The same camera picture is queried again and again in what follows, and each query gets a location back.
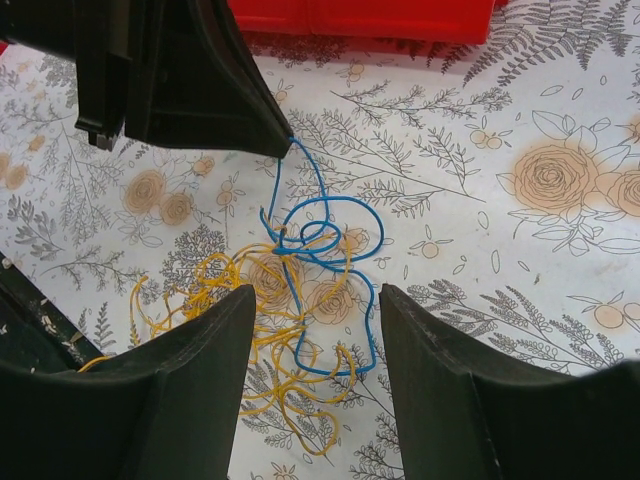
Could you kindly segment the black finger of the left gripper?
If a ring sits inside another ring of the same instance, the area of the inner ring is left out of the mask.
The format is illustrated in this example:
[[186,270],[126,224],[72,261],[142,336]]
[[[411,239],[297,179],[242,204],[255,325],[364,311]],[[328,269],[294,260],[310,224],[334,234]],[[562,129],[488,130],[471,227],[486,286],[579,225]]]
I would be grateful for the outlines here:
[[75,126],[171,149],[285,156],[293,141],[224,1],[5,1],[1,38],[76,67]]

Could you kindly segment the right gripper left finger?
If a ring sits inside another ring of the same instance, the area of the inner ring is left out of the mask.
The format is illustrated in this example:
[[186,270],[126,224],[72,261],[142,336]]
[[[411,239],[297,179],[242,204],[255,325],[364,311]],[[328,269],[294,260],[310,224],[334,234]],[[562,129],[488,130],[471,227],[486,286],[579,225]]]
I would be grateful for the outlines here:
[[197,318],[78,372],[4,310],[2,477],[226,478],[255,315],[255,292],[242,286]]

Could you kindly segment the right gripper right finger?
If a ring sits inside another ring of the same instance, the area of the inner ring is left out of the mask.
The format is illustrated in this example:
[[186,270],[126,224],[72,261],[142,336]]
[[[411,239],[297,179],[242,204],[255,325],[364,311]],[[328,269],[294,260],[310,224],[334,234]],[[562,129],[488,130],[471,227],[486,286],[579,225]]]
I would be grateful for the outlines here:
[[380,295],[384,351],[409,479],[635,479],[639,365],[583,376],[501,353]]

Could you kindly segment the red plastic bin tray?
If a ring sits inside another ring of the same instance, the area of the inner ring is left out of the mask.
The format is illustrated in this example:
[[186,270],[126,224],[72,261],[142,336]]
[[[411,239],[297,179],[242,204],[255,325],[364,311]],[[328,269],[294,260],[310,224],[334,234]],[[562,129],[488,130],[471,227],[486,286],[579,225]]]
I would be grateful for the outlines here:
[[230,0],[244,32],[479,45],[502,0]]

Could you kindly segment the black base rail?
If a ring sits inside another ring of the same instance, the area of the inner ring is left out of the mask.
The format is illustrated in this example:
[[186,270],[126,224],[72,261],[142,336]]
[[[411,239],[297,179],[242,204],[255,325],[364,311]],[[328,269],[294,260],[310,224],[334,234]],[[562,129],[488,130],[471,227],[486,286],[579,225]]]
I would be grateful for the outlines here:
[[1,360],[34,372],[78,370],[102,353],[6,256],[1,257]]

